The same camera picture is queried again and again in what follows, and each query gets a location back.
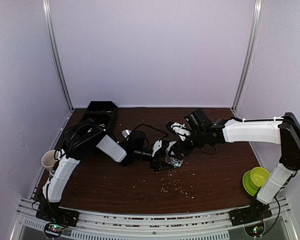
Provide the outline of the clear plastic jar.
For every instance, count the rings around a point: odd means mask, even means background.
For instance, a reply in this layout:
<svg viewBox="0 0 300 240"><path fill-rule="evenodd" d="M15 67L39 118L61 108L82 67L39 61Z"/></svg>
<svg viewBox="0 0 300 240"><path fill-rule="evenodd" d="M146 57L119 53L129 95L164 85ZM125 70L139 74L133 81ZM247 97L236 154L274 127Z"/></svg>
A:
<svg viewBox="0 0 300 240"><path fill-rule="evenodd" d="M165 162L171 165L173 168L180 168L183 165L184 160L167 156L165 158Z"/></svg>

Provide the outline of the silver metal scoop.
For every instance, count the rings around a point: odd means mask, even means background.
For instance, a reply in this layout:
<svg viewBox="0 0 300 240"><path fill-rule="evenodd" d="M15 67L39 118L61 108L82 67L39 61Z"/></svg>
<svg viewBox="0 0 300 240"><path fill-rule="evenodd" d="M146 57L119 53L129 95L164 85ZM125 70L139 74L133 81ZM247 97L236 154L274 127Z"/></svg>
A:
<svg viewBox="0 0 300 240"><path fill-rule="evenodd" d="M121 134L124 138L127 138L131 134L131 132L132 132L131 130L125 129L121 132Z"/></svg>

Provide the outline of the black three-compartment candy tray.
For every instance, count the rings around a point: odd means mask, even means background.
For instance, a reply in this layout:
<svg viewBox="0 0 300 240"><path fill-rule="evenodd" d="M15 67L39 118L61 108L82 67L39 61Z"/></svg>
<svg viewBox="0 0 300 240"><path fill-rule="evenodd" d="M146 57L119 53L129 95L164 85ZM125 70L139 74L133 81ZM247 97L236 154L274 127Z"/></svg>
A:
<svg viewBox="0 0 300 240"><path fill-rule="evenodd" d="M112 101L91 101L84 112L81 121L92 119L96 124L110 134L116 122L118 106Z"/></svg>

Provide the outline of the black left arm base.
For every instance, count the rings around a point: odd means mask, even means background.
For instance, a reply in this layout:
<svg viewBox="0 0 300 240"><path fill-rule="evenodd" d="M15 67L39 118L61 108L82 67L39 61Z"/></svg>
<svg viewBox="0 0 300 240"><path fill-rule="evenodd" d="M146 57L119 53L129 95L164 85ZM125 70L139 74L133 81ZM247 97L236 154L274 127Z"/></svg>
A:
<svg viewBox="0 0 300 240"><path fill-rule="evenodd" d="M38 196L39 206L36 209L35 217L46 221L43 233L49 239L59 238L68 227L76 227L79 219L79 212L60 208L59 202L48 202L44 195Z"/></svg>

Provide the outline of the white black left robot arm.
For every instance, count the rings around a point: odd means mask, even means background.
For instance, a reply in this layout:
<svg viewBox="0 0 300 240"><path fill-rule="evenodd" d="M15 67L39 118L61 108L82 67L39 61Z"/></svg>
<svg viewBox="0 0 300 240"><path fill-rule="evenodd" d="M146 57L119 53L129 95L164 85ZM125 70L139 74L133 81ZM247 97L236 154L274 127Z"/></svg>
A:
<svg viewBox="0 0 300 240"><path fill-rule="evenodd" d="M133 130L123 130L122 142L115 141L109 132L88 118L63 134L61 149L55 150L53 158L55 164L50 170L48 180L38 194L40 203L46 203L42 213L51 222L57 222L62 218L62 211L54 204L59 203L70 176L77 165L89 156L95 149L99 149L115 162L127 166L135 159L150 161L150 167L156 171L173 168L173 165L161 160L160 155L166 152L169 142L163 138L153 145L143 131L137 127Z"/></svg>

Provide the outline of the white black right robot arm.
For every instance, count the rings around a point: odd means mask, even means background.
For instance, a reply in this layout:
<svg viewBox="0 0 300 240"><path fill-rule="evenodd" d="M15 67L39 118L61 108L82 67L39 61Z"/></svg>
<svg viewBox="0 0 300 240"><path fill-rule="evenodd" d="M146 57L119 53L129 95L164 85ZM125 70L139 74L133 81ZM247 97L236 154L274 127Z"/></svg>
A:
<svg viewBox="0 0 300 240"><path fill-rule="evenodd" d="M281 157L265 184L256 193L256 200L246 210L249 220L258 220L269 204L292 176L300 170L300 124L296 116L287 112L283 116L266 119L240 119L231 117L212 122L198 108L184 118L186 128L178 122L168 122L166 128L180 139L171 143L167 154L176 159L189 156L194 149L206 145L262 142L281 146Z"/></svg>

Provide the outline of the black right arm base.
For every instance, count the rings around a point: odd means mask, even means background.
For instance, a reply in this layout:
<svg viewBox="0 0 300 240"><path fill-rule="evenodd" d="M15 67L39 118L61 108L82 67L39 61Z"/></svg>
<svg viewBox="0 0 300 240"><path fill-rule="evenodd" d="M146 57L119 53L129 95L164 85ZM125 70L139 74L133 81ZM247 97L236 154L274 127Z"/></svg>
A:
<svg viewBox="0 0 300 240"><path fill-rule="evenodd" d="M271 216L270 205L256 199L253 199L247 207L235 208L229 212L232 226L244 225L245 233L253 238L264 234L266 228L264 220Z"/></svg>

